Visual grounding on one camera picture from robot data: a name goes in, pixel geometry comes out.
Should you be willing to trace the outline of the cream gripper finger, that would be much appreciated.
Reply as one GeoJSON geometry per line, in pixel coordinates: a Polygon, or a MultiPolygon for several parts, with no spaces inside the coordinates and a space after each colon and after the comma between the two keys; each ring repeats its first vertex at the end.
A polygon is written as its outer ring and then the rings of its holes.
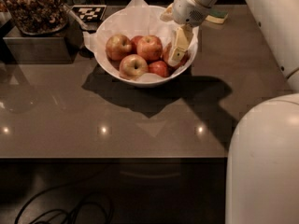
{"type": "Polygon", "coordinates": [[[168,64],[178,66],[192,42],[193,32],[189,24],[179,26],[173,31],[171,48],[169,50],[168,64]]]}
{"type": "Polygon", "coordinates": [[[170,4],[164,12],[160,15],[160,19],[165,22],[169,22],[173,20],[173,14],[172,14],[172,4],[170,4]]]}

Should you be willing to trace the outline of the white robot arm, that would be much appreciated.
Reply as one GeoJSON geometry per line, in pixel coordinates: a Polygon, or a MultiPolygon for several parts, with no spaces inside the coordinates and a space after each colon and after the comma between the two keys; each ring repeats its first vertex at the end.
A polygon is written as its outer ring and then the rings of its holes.
{"type": "MultiPolygon", "coordinates": [[[[174,0],[170,63],[218,0],[174,0]]],[[[299,0],[245,0],[292,88],[254,106],[237,124],[227,157],[225,224],[299,224],[299,0]]]]}

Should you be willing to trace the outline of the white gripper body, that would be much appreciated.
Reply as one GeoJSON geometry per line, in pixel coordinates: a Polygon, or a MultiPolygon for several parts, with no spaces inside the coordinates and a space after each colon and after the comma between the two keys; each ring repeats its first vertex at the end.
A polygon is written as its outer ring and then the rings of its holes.
{"type": "Polygon", "coordinates": [[[199,26],[209,14],[209,7],[198,4],[195,0],[174,0],[172,4],[173,21],[177,24],[199,26]]]}

